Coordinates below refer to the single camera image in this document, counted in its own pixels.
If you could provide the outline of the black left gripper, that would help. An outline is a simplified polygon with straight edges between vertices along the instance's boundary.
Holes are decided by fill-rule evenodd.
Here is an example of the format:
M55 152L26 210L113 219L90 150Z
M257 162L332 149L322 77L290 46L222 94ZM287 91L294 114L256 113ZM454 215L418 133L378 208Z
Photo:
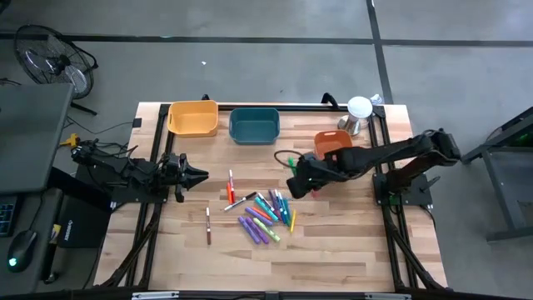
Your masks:
M190 164L187 165L185 153L175 154L171 152L164 154L162 159L161 183L164 186L175 188L174 195L178 203L183 203L185 200L182 190L185 187L186 175L189 176L186 179L186 190L190 190L208 179L208 171L192 167Z

